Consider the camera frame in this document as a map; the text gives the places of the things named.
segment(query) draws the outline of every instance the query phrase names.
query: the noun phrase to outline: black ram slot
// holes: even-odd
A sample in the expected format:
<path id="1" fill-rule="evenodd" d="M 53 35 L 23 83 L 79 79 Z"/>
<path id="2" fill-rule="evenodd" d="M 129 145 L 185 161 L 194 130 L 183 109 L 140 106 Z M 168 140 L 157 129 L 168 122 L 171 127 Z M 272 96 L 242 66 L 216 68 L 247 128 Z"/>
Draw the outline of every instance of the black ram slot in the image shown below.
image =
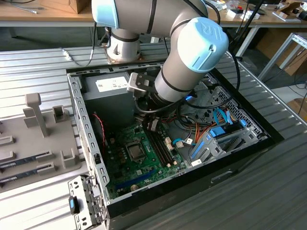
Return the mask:
<path id="1" fill-rule="evenodd" d="M 161 152 L 160 152 L 158 146 L 157 146 L 156 143 L 154 142 L 152 135 L 151 135 L 149 132 L 146 132 L 146 136 L 148 137 L 151 146 L 153 147 L 155 153 L 157 154 L 157 156 L 158 156 L 158 158 L 159 158 L 159 160 L 160 160 L 161 165 L 162 165 L 162 166 L 166 166 L 167 163 L 166 163 L 166 161 L 165 161 L 163 155 L 161 154 Z"/>
<path id="2" fill-rule="evenodd" d="M 158 158 L 163 166 L 166 166 L 168 163 L 172 163 L 172 157 L 170 156 L 164 142 L 160 139 L 159 135 L 154 132 L 146 132 L 146 135 L 153 146 Z"/>

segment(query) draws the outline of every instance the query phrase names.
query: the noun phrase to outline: ribbed metal surface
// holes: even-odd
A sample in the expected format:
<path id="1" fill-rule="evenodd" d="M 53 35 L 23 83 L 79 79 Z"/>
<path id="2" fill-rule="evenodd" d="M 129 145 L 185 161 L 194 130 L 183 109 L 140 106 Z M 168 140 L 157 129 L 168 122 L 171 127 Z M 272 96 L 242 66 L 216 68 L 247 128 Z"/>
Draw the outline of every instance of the ribbed metal surface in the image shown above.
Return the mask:
<path id="1" fill-rule="evenodd" d="M 90 47 L 67 49 L 85 64 Z M 146 59 L 165 58 L 162 44 L 142 45 Z M 91 65 L 106 64 L 97 49 Z M 64 105 L 71 111 L 67 61 L 60 49 L 0 53 L 0 118 L 22 114 L 23 95 L 39 92 L 42 109 Z M 232 84 L 236 70 L 224 55 L 217 68 Z M 175 229 L 306 229 L 307 128 L 294 113 L 241 67 L 241 93 L 286 138 L 239 175 L 214 186 L 154 217 L 133 230 Z M 0 194 L 0 229 L 74 230 L 67 203 L 67 181 L 86 172 L 86 166 L 57 178 Z"/>

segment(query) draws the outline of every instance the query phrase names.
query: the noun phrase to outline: motherboard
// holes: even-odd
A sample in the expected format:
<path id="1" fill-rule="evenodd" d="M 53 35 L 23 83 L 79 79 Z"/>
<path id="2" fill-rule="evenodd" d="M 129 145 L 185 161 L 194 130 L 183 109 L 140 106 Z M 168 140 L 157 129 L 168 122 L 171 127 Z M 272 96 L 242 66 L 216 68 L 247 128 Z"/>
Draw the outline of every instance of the motherboard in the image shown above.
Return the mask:
<path id="1" fill-rule="evenodd" d="M 104 151 L 110 177 L 110 199 L 133 192 L 186 169 L 180 154 L 168 148 L 169 137 L 160 125 L 156 132 L 143 129 L 140 123 L 106 133 Z"/>

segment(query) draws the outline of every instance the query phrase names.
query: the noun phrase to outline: white label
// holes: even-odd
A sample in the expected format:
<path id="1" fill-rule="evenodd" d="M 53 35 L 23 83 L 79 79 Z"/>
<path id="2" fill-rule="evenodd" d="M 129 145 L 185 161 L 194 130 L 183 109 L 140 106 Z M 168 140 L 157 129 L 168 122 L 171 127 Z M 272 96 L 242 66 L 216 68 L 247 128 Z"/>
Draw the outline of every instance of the white label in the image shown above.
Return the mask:
<path id="1" fill-rule="evenodd" d="M 106 91 L 126 88 L 128 82 L 126 81 L 125 77 L 118 77 L 118 78 L 97 80 L 96 85 L 99 92 L 106 92 Z"/>
<path id="2" fill-rule="evenodd" d="M 0 166 L 0 169 L 4 169 L 4 168 L 7 168 L 7 167 L 10 167 L 10 166 L 13 166 L 15 165 L 16 163 L 10 163 L 10 164 L 5 164 L 3 166 Z"/>
<path id="3" fill-rule="evenodd" d="M 188 138 L 186 142 L 190 145 L 192 144 L 193 140 L 191 138 Z"/>
<path id="4" fill-rule="evenodd" d="M 192 164 L 192 166 L 194 167 L 194 166 L 196 166 L 196 165 L 201 164 L 201 160 L 198 159 L 198 160 L 196 160 L 196 161 L 191 162 L 191 164 Z"/>
<path id="5" fill-rule="evenodd" d="M 2 181 L 0 181 L 0 183 L 4 183 L 4 182 L 8 182 L 8 181 L 12 181 L 12 180 L 16 180 L 16 179 L 17 179 L 17 177 L 15 176 L 15 177 L 11 177 L 11 178 L 6 179 L 6 180 L 2 180 Z"/>

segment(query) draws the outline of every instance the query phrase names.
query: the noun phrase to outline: blue pcie slot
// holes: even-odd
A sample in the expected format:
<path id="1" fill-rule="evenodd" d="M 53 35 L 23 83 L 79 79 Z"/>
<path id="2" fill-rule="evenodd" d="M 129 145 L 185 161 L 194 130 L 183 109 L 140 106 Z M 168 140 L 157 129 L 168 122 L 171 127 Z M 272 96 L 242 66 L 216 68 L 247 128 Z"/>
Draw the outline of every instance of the blue pcie slot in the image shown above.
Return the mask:
<path id="1" fill-rule="evenodd" d="M 191 158 L 194 159 L 197 153 L 201 150 L 202 146 L 205 144 L 205 142 L 202 140 L 200 145 L 197 147 L 197 149 L 193 152 Z"/>
<path id="2" fill-rule="evenodd" d="M 139 177 L 134 178 L 134 179 L 129 180 L 129 181 L 125 181 L 125 182 L 123 182 L 121 184 L 117 184 L 117 185 L 115 185 L 115 187 L 116 187 L 116 189 L 121 189 L 121 188 L 125 188 L 125 187 L 128 187 L 128 186 L 131 186 L 133 184 L 137 184 L 140 181 L 146 180 L 147 178 L 149 178 L 155 172 L 156 172 L 156 169 L 151 170 L 150 172 L 148 172 L 145 175 L 139 176 Z"/>

